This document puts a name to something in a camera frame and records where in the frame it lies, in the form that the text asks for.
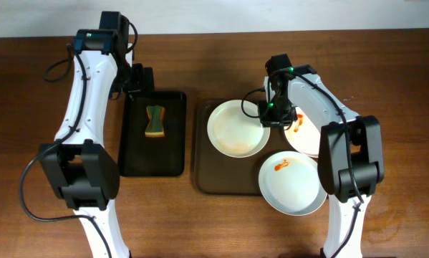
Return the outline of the cream white plate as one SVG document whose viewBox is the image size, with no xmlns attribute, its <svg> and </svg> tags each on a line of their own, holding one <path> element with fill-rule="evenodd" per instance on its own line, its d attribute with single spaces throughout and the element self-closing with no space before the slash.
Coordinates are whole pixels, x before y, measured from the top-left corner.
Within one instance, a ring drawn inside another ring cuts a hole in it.
<svg viewBox="0 0 429 258">
<path fill-rule="evenodd" d="M 258 153 L 268 142 L 271 130 L 258 118 L 258 106 L 247 100 L 222 102 L 208 117 L 207 134 L 220 153 L 232 158 L 246 158 Z"/>
</svg>

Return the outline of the green yellow sponge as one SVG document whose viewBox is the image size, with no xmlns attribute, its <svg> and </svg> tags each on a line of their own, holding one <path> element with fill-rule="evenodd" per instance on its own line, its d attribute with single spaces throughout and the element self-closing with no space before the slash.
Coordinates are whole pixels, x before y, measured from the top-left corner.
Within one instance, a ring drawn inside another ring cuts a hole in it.
<svg viewBox="0 0 429 258">
<path fill-rule="evenodd" d="M 148 125 L 145 129 L 145 136 L 148 138 L 163 138 L 165 136 L 163 119 L 165 108 L 159 105 L 149 105 L 146 107 L 148 115 Z"/>
</svg>

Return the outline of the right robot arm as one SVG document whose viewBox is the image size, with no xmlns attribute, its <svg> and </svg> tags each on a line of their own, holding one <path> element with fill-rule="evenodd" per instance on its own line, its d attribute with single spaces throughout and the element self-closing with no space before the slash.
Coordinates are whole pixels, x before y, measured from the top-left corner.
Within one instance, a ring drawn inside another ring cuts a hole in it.
<svg viewBox="0 0 429 258">
<path fill-rule="evenodd" d="M 320 133 L 317 172 L 329 197 L 329 230 L 321 256 L 361 257 L 367 205 L 385 176 L 379 120 L 343 105 L 309 64 L 294 66 L 279 54 L 265 68 L 261 124 L 292 125 L 300 108 Z"/>
</svg>

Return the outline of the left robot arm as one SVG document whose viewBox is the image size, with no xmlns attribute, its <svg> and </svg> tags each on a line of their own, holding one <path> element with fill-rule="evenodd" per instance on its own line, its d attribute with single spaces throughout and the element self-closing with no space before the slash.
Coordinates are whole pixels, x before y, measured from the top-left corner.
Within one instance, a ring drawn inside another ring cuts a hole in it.
<svg viewBox="0 0 429 258">
<path fill-rule="evenodd" d="M 37 160 L 54 195 L 80 220 L 94 257 L 130 257 L 115 211 L 119 167 L 104 147 L 107 102 L 115 92 L 150 92 L 153 71 L 133 63 L 134 26 L 118 11 L 103 11 L 98 29 L 81 29 L 69 44 L 74 68 L 64 120 Z"/>
</svg>

